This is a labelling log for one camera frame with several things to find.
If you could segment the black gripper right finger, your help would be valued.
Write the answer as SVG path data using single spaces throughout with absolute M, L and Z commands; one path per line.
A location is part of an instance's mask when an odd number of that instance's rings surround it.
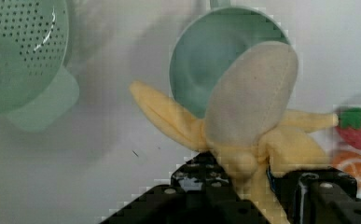
M 271 189 L 291 224 L 361 224 L 357 181 L 338 169 L 299 170 L 274 177 Z

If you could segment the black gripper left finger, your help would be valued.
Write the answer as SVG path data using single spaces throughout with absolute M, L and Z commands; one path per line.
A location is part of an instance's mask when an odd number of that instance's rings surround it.
M 234 191 L 210 153 L 179 167 L 168 185 L 157 185 L 99 224 L 270 224 Z

